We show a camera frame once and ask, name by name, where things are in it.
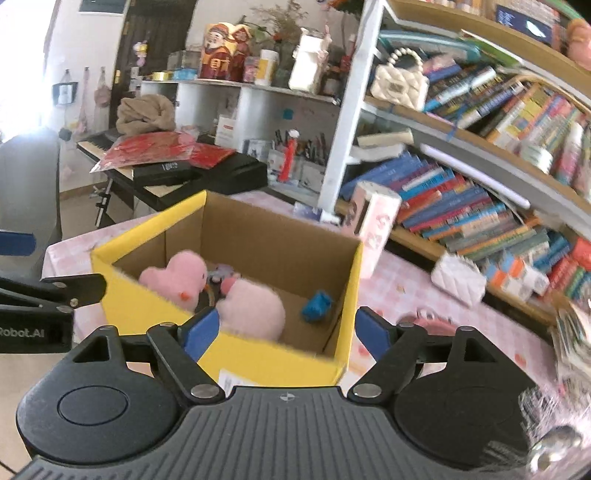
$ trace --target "blue toy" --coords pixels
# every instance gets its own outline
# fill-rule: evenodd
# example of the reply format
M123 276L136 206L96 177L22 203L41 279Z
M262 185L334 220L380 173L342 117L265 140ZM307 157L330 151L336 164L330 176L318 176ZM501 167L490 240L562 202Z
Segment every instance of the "blue toy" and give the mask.
M301 314L308 323L318 322L326 316L332 303L333 300L326 292L317 291L302 309Z

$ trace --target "plush toy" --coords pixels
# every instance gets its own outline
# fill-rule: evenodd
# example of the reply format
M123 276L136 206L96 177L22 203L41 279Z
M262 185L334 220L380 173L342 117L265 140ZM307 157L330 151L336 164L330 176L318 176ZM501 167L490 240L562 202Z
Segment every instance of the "plush toy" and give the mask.
M285 308L279 295L269 287L244 278L227 278L216 309L220 327L230 333L277 341L285 326Z
M207 284L207 265L195 252L184 250L173 256L166 268L146 268L139 283L183 310L194 312Z
M582 18L575 18L567 30L569 58L585 70L591 70L591 26Z

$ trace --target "pink tablecloth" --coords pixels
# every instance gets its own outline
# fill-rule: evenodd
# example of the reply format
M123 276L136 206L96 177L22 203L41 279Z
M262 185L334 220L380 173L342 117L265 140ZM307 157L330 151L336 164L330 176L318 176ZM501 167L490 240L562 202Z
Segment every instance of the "pink tablecloth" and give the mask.
M293 207L263 192L248 192L236 199L277 213L290 215ZM43 265L43 276L79 275L91 272L90 251L145 221L144 217L119 223L98 231L80 235L49 247ZM428 310L440 317L451 318L457 325L471 325L486 335L503 353L515 361L535 382L554 383L554 351L538 336L490 307L480 304L468 309L454 298L441 292L429 274L415 265L384 252L370 280L363 280L359 290L359 306L369 306L388 321ZM76 310L74 332L81 339L106 323L100 305ZM343 377L344 390L354 384L374 360L363 345L353 340L349 371Z

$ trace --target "wooden door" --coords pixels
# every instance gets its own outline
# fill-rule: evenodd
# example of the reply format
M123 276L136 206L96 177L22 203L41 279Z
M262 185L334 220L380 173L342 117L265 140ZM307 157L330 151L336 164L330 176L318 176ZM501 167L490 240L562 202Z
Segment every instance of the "wooden door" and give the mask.
M165 70L168 55L185 48L196 3L197 0L131 0L115 63L109 127L115 126L121 99L132 95L129 91L131 68L138 60L134 44L148 42L146 62L139 70L140 75Z

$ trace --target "red pen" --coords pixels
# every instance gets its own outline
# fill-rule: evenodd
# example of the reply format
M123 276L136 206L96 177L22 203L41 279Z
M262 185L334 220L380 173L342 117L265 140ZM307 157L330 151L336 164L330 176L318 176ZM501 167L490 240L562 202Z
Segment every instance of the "red pen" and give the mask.
M286 182L290 179L291 166L296 156L297 139L300 137L300 133L297 130L290 130L290 139L287 142L287 149L285 150L285 160L281 167L281 172L277 177L277 181Z

